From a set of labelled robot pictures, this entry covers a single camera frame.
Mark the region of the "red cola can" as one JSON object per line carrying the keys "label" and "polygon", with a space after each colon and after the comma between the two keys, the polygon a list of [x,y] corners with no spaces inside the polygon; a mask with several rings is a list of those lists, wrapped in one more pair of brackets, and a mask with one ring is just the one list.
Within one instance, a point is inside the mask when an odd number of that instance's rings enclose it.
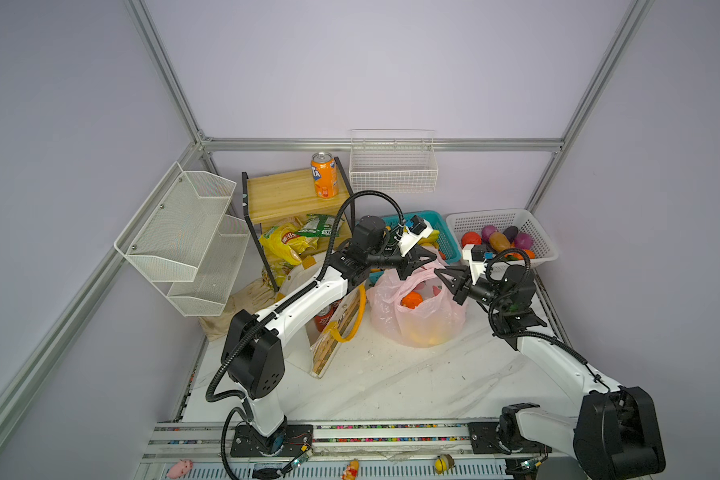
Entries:
{"label": "red cola can", "polygon": [[335,310],[336,306],[334,304],[329,304],[327,307],[320,310],[318,314],[313,318],[315,327],[319,332],[323,332],[323,330],[329,324]]}

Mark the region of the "pink plastic grocery bag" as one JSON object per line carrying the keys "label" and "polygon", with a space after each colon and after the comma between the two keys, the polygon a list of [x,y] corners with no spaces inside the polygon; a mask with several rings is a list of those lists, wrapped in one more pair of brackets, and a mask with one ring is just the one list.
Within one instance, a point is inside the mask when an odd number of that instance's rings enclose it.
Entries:
{"label": "pink plastic grocery bag", "polygon": [[[466,324],[466,307],[456,303],[436,277],[434,270],[445,266],[436,260],[405,280],[394,270],[385,271],[367,293],[371,325],[381,335],[408,347],[430,348],[455,339]],[[400,305],[412,291],[424,298],[413,310]]]}

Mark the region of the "white canvas tote bag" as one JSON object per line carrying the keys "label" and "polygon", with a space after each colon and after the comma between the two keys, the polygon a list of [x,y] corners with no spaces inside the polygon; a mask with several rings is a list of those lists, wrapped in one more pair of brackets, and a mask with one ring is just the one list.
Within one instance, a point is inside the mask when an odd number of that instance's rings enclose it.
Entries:
{"label": "white canvas tote bag", "polygon": [[358,287],[321,310],[284,347],[285,360],[322,378],[340,347],[356,335],[366,301],[365,287]]}

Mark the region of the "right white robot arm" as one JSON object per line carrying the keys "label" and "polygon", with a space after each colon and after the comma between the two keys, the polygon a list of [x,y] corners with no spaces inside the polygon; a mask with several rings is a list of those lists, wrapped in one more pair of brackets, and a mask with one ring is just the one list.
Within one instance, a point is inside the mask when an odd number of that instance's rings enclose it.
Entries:
{"label": "right white robot arm", "polygon": [[[521,263],[493,266],[513,254]],[[458,304],[471,299],[484,311],[493,335],[532,360],[577,407],[574,417],[524,402],[503,408],[496,437],[512,453],[528,443],[544,445],[575,459],[590,479],[632,479],[661,473],[666,458],[652,397],[603,374],[572,347],[545,333],[546,324],[531,306],[535,277],[522,250],[505,250],[488,259],[482,247],[468,248],[468,262],[438,268],[437,278]]]}

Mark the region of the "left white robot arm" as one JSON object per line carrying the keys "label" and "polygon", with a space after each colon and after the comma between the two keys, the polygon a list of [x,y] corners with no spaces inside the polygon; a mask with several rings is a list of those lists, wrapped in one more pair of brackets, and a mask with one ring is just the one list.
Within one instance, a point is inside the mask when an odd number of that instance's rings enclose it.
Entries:
{"label": "left white robot arm", "polygon": [[285,374],[285,347],[318,313],[363,286],[374,269],[396,271],[402,280],[436,260],[436,253],[420,240],[433,232],[419,215],[388,226],[377,216],[364,216],[352,236],[336,242],[339,228],[332,227],[325,258],[318,272],[294,292],[256,313],[236,313],[224,344],[220,366],[205,392],[209,403],[236,398],[222,430],[240,417],[249,442],[263,456],[274,456],[287,441],[287,417],[275,390]]}

